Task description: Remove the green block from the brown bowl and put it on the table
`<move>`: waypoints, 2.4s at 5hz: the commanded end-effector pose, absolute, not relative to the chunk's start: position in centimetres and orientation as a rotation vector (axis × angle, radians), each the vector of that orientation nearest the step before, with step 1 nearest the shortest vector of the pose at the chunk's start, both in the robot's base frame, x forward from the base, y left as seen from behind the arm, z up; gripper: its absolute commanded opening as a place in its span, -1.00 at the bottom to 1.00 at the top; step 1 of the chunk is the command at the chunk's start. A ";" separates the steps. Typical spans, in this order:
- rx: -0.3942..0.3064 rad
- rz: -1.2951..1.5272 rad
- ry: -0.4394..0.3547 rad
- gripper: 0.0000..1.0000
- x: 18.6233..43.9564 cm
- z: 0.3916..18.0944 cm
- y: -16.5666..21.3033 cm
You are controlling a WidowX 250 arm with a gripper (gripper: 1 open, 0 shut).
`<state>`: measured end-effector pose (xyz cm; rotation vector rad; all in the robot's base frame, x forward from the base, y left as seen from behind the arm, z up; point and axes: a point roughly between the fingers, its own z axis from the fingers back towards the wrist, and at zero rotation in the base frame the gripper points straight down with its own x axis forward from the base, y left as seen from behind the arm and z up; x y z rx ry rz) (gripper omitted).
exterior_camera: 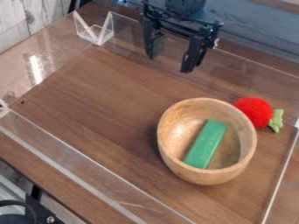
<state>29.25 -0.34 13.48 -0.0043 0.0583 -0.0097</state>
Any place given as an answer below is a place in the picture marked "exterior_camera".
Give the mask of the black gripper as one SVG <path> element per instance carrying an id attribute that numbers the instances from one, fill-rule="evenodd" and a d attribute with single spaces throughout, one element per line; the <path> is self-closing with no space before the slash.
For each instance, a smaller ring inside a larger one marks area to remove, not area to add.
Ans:
<path id="1" fill-rule="evenodd" d="M 181 72 L 189 73 L 201 64 L 206 48 L 214 48 L 221 19 L 205 11 L 206 0 L 142 0 L 144 51 L 156 58 L 164 49 L 164 33 L 189 40 L 181 58 Z"/>

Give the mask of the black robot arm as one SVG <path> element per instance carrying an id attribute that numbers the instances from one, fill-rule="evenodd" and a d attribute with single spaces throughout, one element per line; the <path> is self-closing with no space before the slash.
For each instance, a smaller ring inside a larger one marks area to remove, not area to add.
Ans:
<path id="1" fill-rule="evenodd" d="M 201 64 L 208 49 L 218 42 L 221 19 L 205 10 L 206 0 L 142 0 L 140 23 L 142 27 L 144 51 L 156 58 L 164 50 L 164 34 L 188 40 L 181 57 L 181 72 L 189 73 Z"/>

